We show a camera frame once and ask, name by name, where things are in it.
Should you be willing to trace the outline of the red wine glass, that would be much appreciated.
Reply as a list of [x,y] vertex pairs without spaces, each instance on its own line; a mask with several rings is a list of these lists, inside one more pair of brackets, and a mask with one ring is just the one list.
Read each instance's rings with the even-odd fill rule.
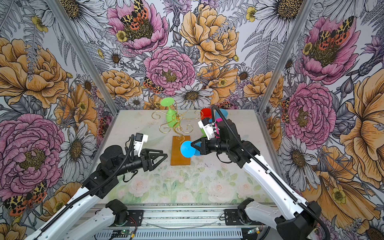
[[212,111],[210,108],[204,108],[200,111],[201,120],[203,119],[211,119],[212,118]]

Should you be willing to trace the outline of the green wine glass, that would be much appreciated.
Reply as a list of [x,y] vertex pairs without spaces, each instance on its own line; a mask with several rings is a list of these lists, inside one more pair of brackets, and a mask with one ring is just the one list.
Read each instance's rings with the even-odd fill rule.
[[166,121],[167,125],[170,128],[173,128],[178,124],[177,111],[173,109],[175,100],[173,98],[164,98],[161,100],[161,106],[166,107],[168,110],[166,112]]
[[204,129],[200,129],[201,130],[201,133],[202,133],[202,137],[206,137],[206,133],[205,133],[205,130]]

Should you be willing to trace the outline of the light blue wine glass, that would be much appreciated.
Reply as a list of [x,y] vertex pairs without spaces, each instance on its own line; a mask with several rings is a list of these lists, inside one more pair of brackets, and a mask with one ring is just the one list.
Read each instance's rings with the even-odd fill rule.
[[221,115],[219,111],[215,111],[215,118],[216,119],[222,119],[224,117],[225,119],[228,117],[228,111],[225,109],[220,109]]

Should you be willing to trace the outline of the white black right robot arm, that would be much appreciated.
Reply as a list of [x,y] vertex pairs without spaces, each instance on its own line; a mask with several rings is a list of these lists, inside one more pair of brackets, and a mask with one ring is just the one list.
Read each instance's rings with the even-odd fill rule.
[[226,154],[259,183],[277,206],[274,209],[247,198],[238,205],[240,222],[244,225],[262,223],[277,230],[284,240],[308,239],[320,222],[321,207],[316,202],[308,202],[285,183],[251,142],[241,140],[231,120],[211,123],[203,119],[198,125],[205,137],[191,142],[189,151],[200,155]]

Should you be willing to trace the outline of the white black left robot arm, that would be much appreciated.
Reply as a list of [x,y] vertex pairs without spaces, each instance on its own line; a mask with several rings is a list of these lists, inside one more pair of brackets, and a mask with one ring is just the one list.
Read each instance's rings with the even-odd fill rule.
[[42,227],[30,234],[28,240],[58,240],[64,237],[77,221],[95,204],[103,199],[117,184],[118,176],[136,174],[138,170],[153,171],[168,154],[162,150],[143,149],[141,154],[131,156],[131,147],[112,145],[100,156],[101,163],[77,190],[74,196]]

